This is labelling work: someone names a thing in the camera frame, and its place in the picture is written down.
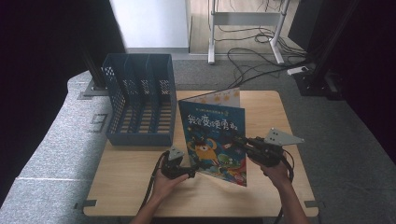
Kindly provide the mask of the black curtain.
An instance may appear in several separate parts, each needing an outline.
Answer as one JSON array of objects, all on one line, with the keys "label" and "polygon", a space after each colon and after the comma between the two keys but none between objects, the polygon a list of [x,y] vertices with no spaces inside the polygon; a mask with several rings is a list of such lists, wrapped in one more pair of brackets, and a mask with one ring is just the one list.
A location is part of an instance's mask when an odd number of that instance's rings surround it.
[{"label": "black curtain", "polygon": [[339,42],[343,94],[396,160],[396,0],[353,1]]},{"label": "black curtain", "polygon": [[0,205],[84,71],[122,52],[110,0],[0,0]]}]

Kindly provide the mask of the white metal desk frame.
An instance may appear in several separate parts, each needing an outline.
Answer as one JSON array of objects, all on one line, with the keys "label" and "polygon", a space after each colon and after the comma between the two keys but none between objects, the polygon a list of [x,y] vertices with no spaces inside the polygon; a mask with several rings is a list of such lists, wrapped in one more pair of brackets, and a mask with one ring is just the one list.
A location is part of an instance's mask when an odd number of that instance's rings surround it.
[{"label": "white metal desk frame", "polygon": [[207,59],[209,64],[215,63],[215,26],[238,25],[238,26],[274,26],[274,36],[269,39],[271,50],[278,64],[284,62],[277,45],[280,33],[287,16],[290,0],[283,0],[279,12],[218,12],[216,11],[217,0],[212,0],[211,9],[208,13],[210,28]]}]

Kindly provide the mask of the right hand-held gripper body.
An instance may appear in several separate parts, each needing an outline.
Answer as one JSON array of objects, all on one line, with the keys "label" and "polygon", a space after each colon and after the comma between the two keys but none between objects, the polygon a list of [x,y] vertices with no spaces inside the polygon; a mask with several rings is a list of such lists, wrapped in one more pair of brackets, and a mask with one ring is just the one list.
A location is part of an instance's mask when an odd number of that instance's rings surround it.
[{"label": "right hand-held gripper body", "polygon": [[283,146],[303,142],[304,139],[301,137],[271,128],[264,138],[256,136],[247,139],[247,155],[266,167],[274,167],[286,159]]}]

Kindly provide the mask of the white board panel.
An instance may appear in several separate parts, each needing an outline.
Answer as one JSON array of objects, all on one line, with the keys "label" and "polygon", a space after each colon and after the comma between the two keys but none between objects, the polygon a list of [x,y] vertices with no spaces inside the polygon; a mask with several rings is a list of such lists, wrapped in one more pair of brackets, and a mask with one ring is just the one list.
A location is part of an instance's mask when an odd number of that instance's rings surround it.
[{"label": "white board panel", "polygon": [[188,51],[191,0],[110,0],[127,49]]}]

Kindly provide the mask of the blue illustrated children's book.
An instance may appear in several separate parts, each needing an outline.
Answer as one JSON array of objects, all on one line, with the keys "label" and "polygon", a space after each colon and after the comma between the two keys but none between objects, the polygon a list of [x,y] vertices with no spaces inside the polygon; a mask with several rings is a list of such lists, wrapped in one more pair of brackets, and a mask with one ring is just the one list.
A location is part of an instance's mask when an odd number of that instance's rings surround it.
[{"label": "blue illustrated children's book", "polygon": [[232,88],[178,102],[187,150],[198,171],[240,186],[247,184],[247,157],[233,139],[246,134],[240,90]]}]

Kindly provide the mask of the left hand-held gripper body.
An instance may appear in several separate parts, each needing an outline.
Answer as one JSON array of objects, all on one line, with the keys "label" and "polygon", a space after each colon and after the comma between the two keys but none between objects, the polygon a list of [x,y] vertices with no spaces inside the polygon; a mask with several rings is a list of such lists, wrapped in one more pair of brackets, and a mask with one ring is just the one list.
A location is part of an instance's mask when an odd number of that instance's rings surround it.
[{"label": "left hand-held gripper body", "polygon": [[162,174],[169,179],[175,179],[186,174],[188,169],[180,166],[183,161],[183,157],[183,151],[175,147],[168,149],[165,152],[161,166]]}]

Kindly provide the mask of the person's right hand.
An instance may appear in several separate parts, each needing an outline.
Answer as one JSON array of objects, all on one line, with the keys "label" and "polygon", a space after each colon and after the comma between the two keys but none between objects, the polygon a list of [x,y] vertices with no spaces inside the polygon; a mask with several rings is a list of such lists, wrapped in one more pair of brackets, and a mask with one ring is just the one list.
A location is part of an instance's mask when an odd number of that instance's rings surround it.
[{"label": "person's right hand", "polygon": [[251,160],[251,161],[260,167],[260,169],[262,170],[262,173],[265,176],[270,178],[273,185],[277,189],[285,188],[286,186],[291,185],[291,182],[290,182],[289,176],[288,176],[288,169],[284,163],[280,162],[276,166],[266,167],[257,161],[254,161],[254,160]]}]

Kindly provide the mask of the white power strip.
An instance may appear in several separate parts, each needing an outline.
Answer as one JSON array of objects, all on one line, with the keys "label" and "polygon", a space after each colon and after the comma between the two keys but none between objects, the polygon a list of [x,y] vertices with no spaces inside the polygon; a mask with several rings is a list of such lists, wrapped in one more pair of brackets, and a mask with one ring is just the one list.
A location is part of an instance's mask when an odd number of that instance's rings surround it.
[{"label": "white power strip", "polygon": [[308,70],[309,69],[306,66],[300,66],[300,67],[295,67],[295,68],[288,69],[287,70],[287,74],[289,76],[292,76],[294,74],[299,74],[299,73],[302,73],[302,72],[306,72]]}]

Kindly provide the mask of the person's left hand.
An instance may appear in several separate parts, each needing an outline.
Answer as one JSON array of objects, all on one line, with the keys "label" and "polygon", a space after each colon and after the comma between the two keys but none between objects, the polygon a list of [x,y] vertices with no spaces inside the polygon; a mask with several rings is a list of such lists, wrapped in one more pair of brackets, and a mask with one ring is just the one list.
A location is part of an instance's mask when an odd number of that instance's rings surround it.
[{"label": "person's left hand", "polygon": [[158,170],[154,177],[151,198],[156,201],[163,201],[178,184],[182,183],[188,178],[188,175],[182,175],[175,179],[170,179],[166,177],[160,170]]}]

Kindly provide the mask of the black metal stand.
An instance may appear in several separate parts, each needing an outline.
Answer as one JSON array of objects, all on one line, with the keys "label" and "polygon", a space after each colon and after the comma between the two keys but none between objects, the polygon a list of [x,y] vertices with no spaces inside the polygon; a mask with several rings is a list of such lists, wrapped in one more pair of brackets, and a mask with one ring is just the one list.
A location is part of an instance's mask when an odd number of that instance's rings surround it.
[{"label": "black metal stand", "polygon": [[308,16],[315,21],[312,28],[300,31],[311,33],[310,41],[315,46],[308,51],[315,68],[308,72],[294,75],[302,96],[324,96],[328,99],[342,98],[340,87],[336,84],[338,75],[331,71],[337,44],[345,31],[360,0],[304,0],[297,9],[303,24],[308,24]]},{"label": "black metal stand", "polygon": [[108,91],[101,67],[94,62],[88,48],[84,43],[80,43],[80,50],[82,53],[83,62],[87,66],[92,77],[92,80],[88,84],[86,90],[83,92],[83,96],[107,96]]}]

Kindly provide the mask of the blue plastic file rack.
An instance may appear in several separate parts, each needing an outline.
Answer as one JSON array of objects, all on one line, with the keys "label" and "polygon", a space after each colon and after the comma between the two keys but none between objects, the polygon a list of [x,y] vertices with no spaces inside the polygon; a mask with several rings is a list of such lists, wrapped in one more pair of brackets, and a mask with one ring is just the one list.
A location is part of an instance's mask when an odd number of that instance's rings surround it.
[{"label": "blue plastic file rack", "polygon": [[106,131],[110,143],[171,146],[177,112],[172,56],[110,53],[102,69],[112,106]]}]

